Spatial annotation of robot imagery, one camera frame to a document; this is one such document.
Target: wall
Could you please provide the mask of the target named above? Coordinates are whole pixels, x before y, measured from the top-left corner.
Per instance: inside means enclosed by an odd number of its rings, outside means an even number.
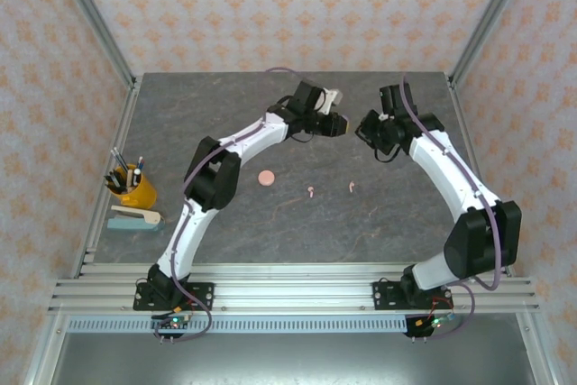
[[[511,0],[459,95],[481,173],[524,216],[516,270],[536,276],[577,377],[577,0]]]
[[[450,71],[489,0],[95,0],[132,71]]]
[[[126,88],[74,0],[0,3],[0,380],[23,380]]]

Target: white stapler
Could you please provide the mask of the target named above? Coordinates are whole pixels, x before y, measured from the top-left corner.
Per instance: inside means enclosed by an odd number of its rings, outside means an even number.
[[[127,215],[118,214],[109,218],[106,224],[109,229],[157,231],[164,226],[164,219],[158,212],[117,205],[112,205],[110,209]]]

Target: small pink object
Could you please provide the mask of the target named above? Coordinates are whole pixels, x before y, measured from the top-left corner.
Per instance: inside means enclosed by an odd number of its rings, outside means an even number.
[[[263,170],[259,173],[259,183],[265,187],[269,187],[274,182],[274,173],[270,170]]]

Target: stone-textured tabletop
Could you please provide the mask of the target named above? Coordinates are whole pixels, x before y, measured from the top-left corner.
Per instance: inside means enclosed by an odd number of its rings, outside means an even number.
[[[453,222],[432,181],[402,152],[390,164],[377,162],[353,133],[370,109],[380,110],[379,88],[398,83],[400,74],[306,75],[343,91],[337,110],[351,120],[350,132],[307,143],[287,140],[249,161],[236,196],[209,226],[195,262],[399,262],[441,251]],[[411,73],[408,81],[419,111],[436,114],[468,160],[444,75]],[[198,142],[236,133],[297,85],[288,73],[144,75],[124,157],[134,162],[144,156],[144,174],[158,190],[153,210],[166,225],[159,232],[132,233],[104,226],[96,261],[155,262],[178,221],[183,178]],[[271,187],[259,185],[262,170],[275,173]]]

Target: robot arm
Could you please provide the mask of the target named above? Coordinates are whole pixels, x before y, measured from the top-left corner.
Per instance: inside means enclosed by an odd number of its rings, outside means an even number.
[[[158,296],[173,307],[179,304],[182,296],[172,276],[178,281],[188,277],[208,225],[233,199],[246,162],[295,133],[328,137],[346,133],[348,121],[331,112],[342,96],[339,90],[301,81],[294,96],[269,107],[262,119],[220,140],[206,137],[200,142],[185,177],[185,202],[177,227],[165,252],[149,269],[147,283]]]
[[[408,105],[414,113],[410,88],[404,87]],[[375,151],[390,154],[399,147],[429,176],[449,206],[455,226],[442,252],[405,269],[401,279],[407,302],[415,306],[426,292],[495,268],[493,233],[480,193],[495,215],[499,230],[501,265],[517,258],[521,211],[515,202],[502,203],[467,167],[454,150],[443,125],[432,114],[419,115],[421,124],[439,141],[441,151],[408,115],[400,97],[400,87],[380,90],[383,113],[371,110],[362,120],[357,135]],[[449,158],[448,152],[461,163],[476,185],[472,189],[461,168]]]

